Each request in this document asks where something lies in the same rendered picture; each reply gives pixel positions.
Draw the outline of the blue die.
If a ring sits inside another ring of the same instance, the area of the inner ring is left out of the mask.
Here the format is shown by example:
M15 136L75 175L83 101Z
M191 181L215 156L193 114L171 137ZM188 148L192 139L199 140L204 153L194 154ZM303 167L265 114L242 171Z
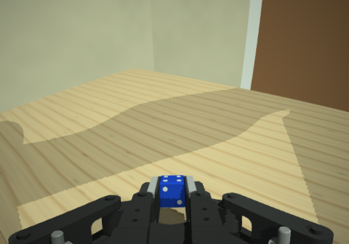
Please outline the blue die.
M185 207L185 179L183 175L161 176L159 182L160 207Z

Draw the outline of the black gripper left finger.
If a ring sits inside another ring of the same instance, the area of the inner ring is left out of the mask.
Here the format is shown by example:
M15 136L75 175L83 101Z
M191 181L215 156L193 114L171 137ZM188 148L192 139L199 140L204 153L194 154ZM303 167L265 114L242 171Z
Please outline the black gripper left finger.
M149 244L151 222L159 222L160 176L142 184L132 200L107 195L12 234L9 244ZM147 191L147 192L146 192ZM134 203L129 203L129 202ZM92 224L103 228L92 235ZM119 221L120 220L120 221Z

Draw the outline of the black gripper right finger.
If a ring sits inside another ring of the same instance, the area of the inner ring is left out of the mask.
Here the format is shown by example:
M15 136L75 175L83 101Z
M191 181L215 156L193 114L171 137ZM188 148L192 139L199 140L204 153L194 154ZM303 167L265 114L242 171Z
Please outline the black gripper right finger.
M222 200L213 199L193 176L184 179L192 244L230 244L228 233L249 244L333 243L334 233L325 226L234 192L225 193ZM242 227L242 216L252 223L252 234Z

